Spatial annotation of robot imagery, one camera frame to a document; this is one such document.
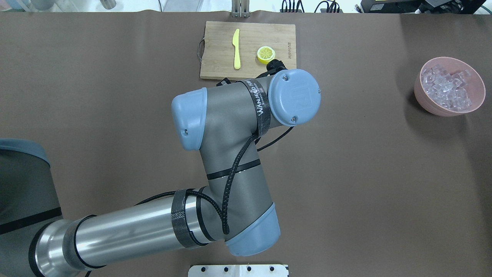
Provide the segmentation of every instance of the pink bowl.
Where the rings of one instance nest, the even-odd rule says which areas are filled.
[[[441,107],[436,104],[428,95],[425,93],[422,86],[422,81],[420,80],[420,75],[422,71],[426,68],[432,68],[433,66],[441,64],[451,75],[457,72],[464,71],[467,69],[470,72],[470,77],[468,77],[468,85],[466,86],[466,91],[468,97],[471,100],[471,107],[468,111],[452,111]],[[420,69],[417,80],[415,80],[414,86],[415,98],[419,104],[426,109],[428,112],[440,116],[455,116],[460,114],[465,114],[478,109],[485,100],[485,84],[480,75],[467,63],[450,57],[438,57],[426,62],[424,66]]]

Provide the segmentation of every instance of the velcro strap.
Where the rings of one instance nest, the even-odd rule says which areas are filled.
[[[184,248],[197,248],[199,245],[192,239],[188,224],[186,223],[186,190],[177,190],[174,193],[173,204],[171,205],[171,223],[174,235]]]
[[[239,81],[243,83],[251,95],[254,109],[256,111],[256,124],[258,126],[256,134],[258,137],[266,134],[270,128],[270,102],[267,92],[256,79],[246,79]]]

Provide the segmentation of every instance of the ice cube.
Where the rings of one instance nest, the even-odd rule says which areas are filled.
[[[442,90],[443,90],[444,92],[450,91],[450,90],[452,90],[452,89],[453,89],[453,83],[451,83],[451,82],[446,82],[446,83],[444,83],[444,85],[442,86]]]
[[[428,84],[431,84],[434,82],[434,75],[427,75],[424,77],[424,82],[425,83],[428,83]]]
[[[467,98],[468,94],[465,89],[457,89],[456,90],[456,98]]]
[[[446,93],[442,90],[436,92],[436,99],[446,99]]]
[[[461,80],[461,77],[460,77],[460,75],[459,75],[458,73],[454,73],[453,75],[451,75],[451,77],[452,77],[453,79],[458,79],[458,80],[462,81],[462,80]]]
[[[429,89],[432,88],[432,84],[429,83],[423,83],[422,88],[424,89],[425,92],[429,91]]]
[[[458,88],[460,85],[463,84],[459,79],[453,79],[453,88]]]
[[[444,69],[444,67],[442,67],[441,64],[437,64],[437,65],[433,66],[431,69],[434,72],[438,72],[438,71],[441,71],[442,69]]]
[[[435,79],[434,79],[434,83],[435,84],[443,85],[445,82],[446,82],[446,78],[444,78],[441,75],[436,76]]]
[[[468,70],[461,71],[458,73],[458,75],[461,77],[462,80],[465,80],[466,78],[471,76],[470,71]]]
[[[456,98],[456,92],[451,90],[446,93],[446,100],[453,100]]]
[[[458,88],[464,88],[467,85],[465,81],[463,81]]]
[[[431,68],[425,68],[424,71],[422,71],[423,76],[430,75],[432,73],[433,73],[433,71]]]
[[[453,81],[453,78],[451,77],[451,75],[449,73],[444,75],[443,77],[444,77],[444,79],[446,79],[446,82],[452,82]]]
[[[444,99],[444,100],[439,100],[437,103],[438,103],[441,107],[446,108],[446,109],[448,109],[448,108],[450,108],[450,107],[451,107],[451,101],[446,100],[446,99]]]
[[[470,98],[465,98],[464,99],[464,106],[465,107],[470,107],[471,106],[471,99]]]
[[[464,99],[456,98],[451,100],[451,107],[455,108],[457,111],[464,109]]]
[[[434,89],[436,89],[437,91],[440,91],[440,90],[441,90],[441,88],[442,88],[441,84],[435,84],[435,85],[433,85],[432,87],[433,87]]]
[[[432,97],[435,97],[435,94],[438,92],[438,90],[436,90],[435,88],[433,87],[430,87],[429,90],[426,91],[427,95],[429,95],[431,98]]]

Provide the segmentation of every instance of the lemon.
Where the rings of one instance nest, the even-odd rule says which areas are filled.
[[[262,64],[266,65],[271,60],[275,59],[275,50],[269,46],[261,46],[260,49],[258,49],[258,52],[256,52],[256,56]]]

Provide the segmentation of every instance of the yellow plastic knife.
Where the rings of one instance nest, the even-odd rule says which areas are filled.
[[[232,45],[234,45],[234,68],[241,68],[241,59],[239,58],[239,29],[236,29],[232,36]]]

